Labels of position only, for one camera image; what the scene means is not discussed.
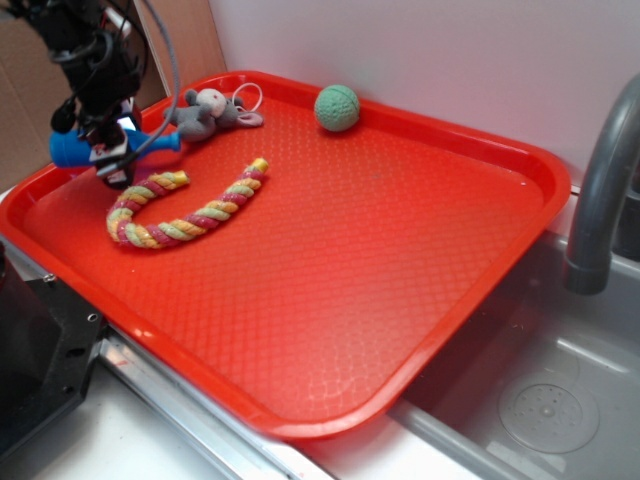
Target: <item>white wall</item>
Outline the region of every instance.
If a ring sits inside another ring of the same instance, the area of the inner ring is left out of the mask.
[[[210,0],[230,70],[260,70],[546,148],[579,183],[640,72],[640,0]]]

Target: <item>green ball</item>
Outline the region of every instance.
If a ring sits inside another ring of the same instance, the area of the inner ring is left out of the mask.
[[[331,132],[347,130],[360,118],[358,97],[344,85],[331,85],[323,89],[313,110],[320,125]]]

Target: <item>tray rim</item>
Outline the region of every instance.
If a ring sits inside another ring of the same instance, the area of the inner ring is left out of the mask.
[[[278,84],[284,89],[296,89],[296,91],[301,94],[299,101],[302,105],[306,106],[309,105],[309,102],[315,98],[321,89],[320,87],[261,72],[235,71],[201,79],[185,87],[182,92],[189,88],[204,88],[212,82],[234,83],[244,81],[253,81],[258,84],[260,84],[260,82],[267,82]],[[169,102],[170,98],[164,99],[149,109],[146,109],[144,115],[149,116],[159,109],[166,108]],[[427,339],[423,339],[410,355],[409,361],[404,362],[388,381],[384,383],[380,389],[375,391],[374,395],[370,397],[367,402],[346,414],[340,414],[320,422],[292,422],[291,420],[273,414],[273,412],[270,412],[266,408],[257,408],[261,407],[261,405],[257,405],[256,399],[250,397],[239,387],[230,384],[230,382],[224,382],[223,379],[220,378],[221,375],[204,368],[196,362],[193,357],[190,357],[182,351],[178,351],[171,361],[165,360],[161,353],[163,351],[166,352],[167,348],[175,350],[175,345],[171,344],[163,336],[157,335],[149,339],[141,336],[136,337],[135,335],[131,335],[129,331],[124,332],[125,335],[132,336],[137,343],[148,349],[151,354],[162,359],[161,361],[163,361],[163,363],[166,363],[169,367],[180,372],[181,375],[184,375],[185,378],[192,382],[197,388],[203,390],[205,394],[220,399],[213,395],[211,390],[222,389],[224,395],[222,395],[223,399],[221,403],[226,408],[229,408],[235,415],[265,433],[284,439],[308,439],[335,435],[354,428],[364,421],[383,413],[401,394],[403,387],[408,385],[413,377],[419,373],[421,368],[428,363],[429,359],[437,353],[439,348],[446,344],[448,338],[459,328],[464,322],[464,319],[471,314],[473,309],[491,292],[493,287],[490,289],[478,287],[479,284],[484,283],[480,280],[483,277],[489,276],[495,279],[495,281],[491,282],[492,285],[495,286],[543,233],[550,221],[565,205],[570,195],[571,184],[568,171],[558,157],[546,150],[451,122],[381,105],[366,99],[361,99],[361,106],[365,111],[368,109],[383,113],[384,115],[392,115],[411,125],[428,125],[429,128],[434,131],[454,135],[461,140],[473,140],[474,143],[486,146],[489,149],[493,148],[495,151],[500,150],[517,155],[525,160],[528,159],[529,163],[522,165],[526,167],[524,168],[526,172],[522,170],[515,171],[522,173],[532,180],[534,180],[533,177],[536,177],[538,179],[546,179],[545,181],[550,183],[540,185],[536,182],[545,197],[542,208],[537,212],[533,220],[519,232],[514,241],[512,241],[506,249],[501,251],[493,264],[483,271],[474,286],[467,291],[463,298],[439,320],[428,336],[428,338],[437,337],[445,338],[445,340],[438,342],[436,345],[434,342],[428,342]],[[380,125],[371,123],[365,123],[365,126],[381,128]],[[386,125],[384,127],[385,131],[389,131]],[[534,165],[531,160],[537,160],[538,162]],[[514,170],[513,168],[507,168],[510,163],[506,162],[506,159],[504,163],[498,166],[508,170]],[[72,266],[66,265],[62,260],[44,249],[38,242],[31,239],[25,231],[21,230],[19,221],[19,213],[26,212],[29,205],[34,205],[39,198],[66,182],[71,181],[75,176],[85,170],[86,168],[63,170],[51,164],[20,182],[9,192],[4,201],[0,203],[0,234],[4,235],[9,241],[23,250],[25,254],[46,270],[55,273],[69,283],[78,293],[85,296],[88,301],[95,303],[97,299],[98,304],[102,305],[104,300],[102,299],[103,296],[101,295],[100,289],[84,279],[82,275],[76,275]],[[41,185],[47,182],[55,188],[42,188]],[[131,314],[126,305],[113,300],[110,300],[109,307],[103,313],[111,318],[115,318],[124,313],[127,315]],[[450,322],[445,321],[450,316],[462,319],[457,322],[456,328],[453,330],[451,330]],[[228,401],[225,401],[231,397],[234,399],[232,407],[228,405]]]

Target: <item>red tray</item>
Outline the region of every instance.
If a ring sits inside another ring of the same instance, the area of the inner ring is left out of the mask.
[[[93,169],[54,167],[11,192],[0,230],[248,424],[336,434],[392,404],[561,209],[569,177],[538,148],[368,101],[354,128],[326,132],[319,89],[283,78],[192,87],[244,82],[263,89],[263,127],[150,154],[137,171],[191,177],[135,217],[157,224],[265,157],[263,188],[215,231],[162,251],[121,247],[105,229],[117,192]],[[145,112],[146,130],[168,103]]]

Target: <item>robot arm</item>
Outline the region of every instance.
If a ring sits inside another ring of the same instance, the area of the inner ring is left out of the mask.
[[[72,95],[53,114],[53,130],[67,133],[77,122],[79,138],[92,149],[121,151],[127,142],[118,124],[126,113],[122,105],[137,94],[144,72],[123,35],[124,23],[109,23],[99,0],[10,0],[7,10],[36,30],[49,59],[60,65],[69,82]],[[96,167],[121,160],[119,155],[96,162]],[[122,175],[107,182],[115,188],[127,183]]]

